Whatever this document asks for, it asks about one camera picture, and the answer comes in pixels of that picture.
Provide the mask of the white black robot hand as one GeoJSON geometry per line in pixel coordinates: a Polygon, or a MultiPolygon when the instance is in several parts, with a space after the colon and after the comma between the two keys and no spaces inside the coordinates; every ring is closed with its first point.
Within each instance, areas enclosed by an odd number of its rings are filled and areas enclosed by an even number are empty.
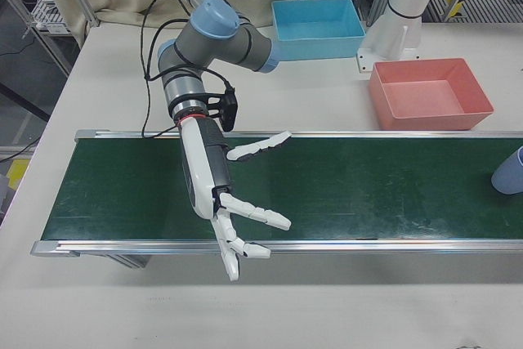
{"type": "Polygon", "coordinates": [[[191,115],[179,124],[183,148],[183,170],[191,205],[196,214],[209,220],[230,280],[239,278],[238,256],[268,258],[270,250],[238,237],[231,214],[288,230],[291,221],[280,213],[256,207],[232,195],[227,163],[240,161],[282,145],[292,134],[281,132],[265,140],[231,149],[217,123],[204,115],[191,115]]]}

